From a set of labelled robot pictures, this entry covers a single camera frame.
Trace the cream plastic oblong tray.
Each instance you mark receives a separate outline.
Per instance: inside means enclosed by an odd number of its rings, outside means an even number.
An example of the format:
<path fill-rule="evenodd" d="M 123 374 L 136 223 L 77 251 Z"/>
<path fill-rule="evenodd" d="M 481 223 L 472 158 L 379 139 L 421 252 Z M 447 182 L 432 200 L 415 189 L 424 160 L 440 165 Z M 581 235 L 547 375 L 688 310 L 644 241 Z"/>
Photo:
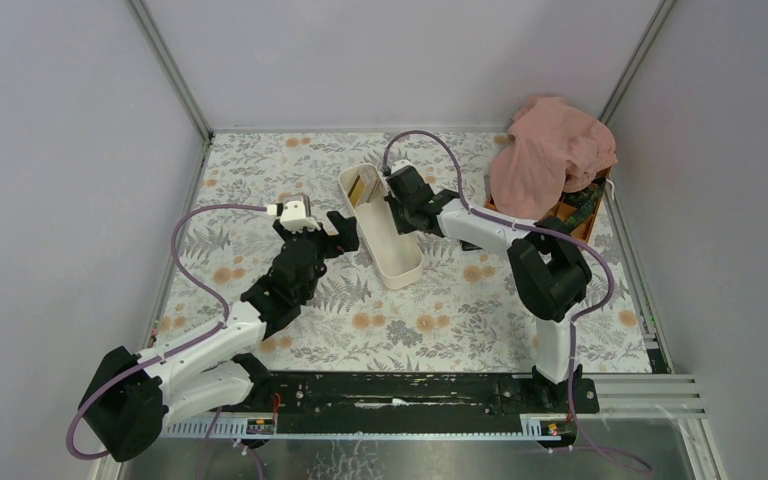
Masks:
<path fill-rule="evenodd" d="M 374 168 L 378 180 L 370 201 L 352 207 L 348 190 L 353 174 L 359 168 Z M 423 271 L 423 252 L 414 233 L 401 235 L 396 232 L 385 201 L 389 189 L 381 172 L 372 164 L 359 164 L 342 171 L 338 183 L 351 214 L 357 219 L 359 236 L 384 286 L 398 290 L 417 282 Z"/>

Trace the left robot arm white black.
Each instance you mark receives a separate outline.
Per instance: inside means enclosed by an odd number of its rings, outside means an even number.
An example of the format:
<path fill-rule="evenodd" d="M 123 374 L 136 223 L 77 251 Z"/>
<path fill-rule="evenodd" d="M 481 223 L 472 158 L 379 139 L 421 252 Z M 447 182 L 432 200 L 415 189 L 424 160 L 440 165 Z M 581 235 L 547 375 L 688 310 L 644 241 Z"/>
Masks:
<path fill-rule="evenodd" d="M 269 205 L 283 241 L 266 274 L 232 303 L 220 302 L 219 319 L 158 347 L 132 353 L 120 346 L 101 360 L 66 445 L 78 459 L 111 456 L 126 462 L 144 452 L 167 426 L 214 408 L 244 402 L 260 374 L 245 362 L 263 340 L 293 322 L 315 294 L 326 261 L 359 248 L 358 222 L 327 214 L 334 233 L 289 203 Z"/>

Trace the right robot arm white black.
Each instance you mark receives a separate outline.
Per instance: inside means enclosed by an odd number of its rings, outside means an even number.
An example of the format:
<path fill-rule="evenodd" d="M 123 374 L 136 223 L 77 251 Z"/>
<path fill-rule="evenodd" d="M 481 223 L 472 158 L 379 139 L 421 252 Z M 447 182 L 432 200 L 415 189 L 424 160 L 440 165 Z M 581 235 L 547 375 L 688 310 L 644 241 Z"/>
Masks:
<path fill-rule="evenodd" d="M 383 173 L 388 186 L 385 201 L 400 234 L 432 234 L 508 261 L 520 301 L 538 319 L 541 349 L 535 370 L 552 384 L 566 383 L 576 368 L 570 310 L 586 297 L 592 273 L 578 246 L 548 233 L 559 232 L 563 223 L 547 218 L 526 223 L 521 230 L 514 218 L 469 207 L 455 191 L 433 191 L 409 163 L 386 167 Z"/>

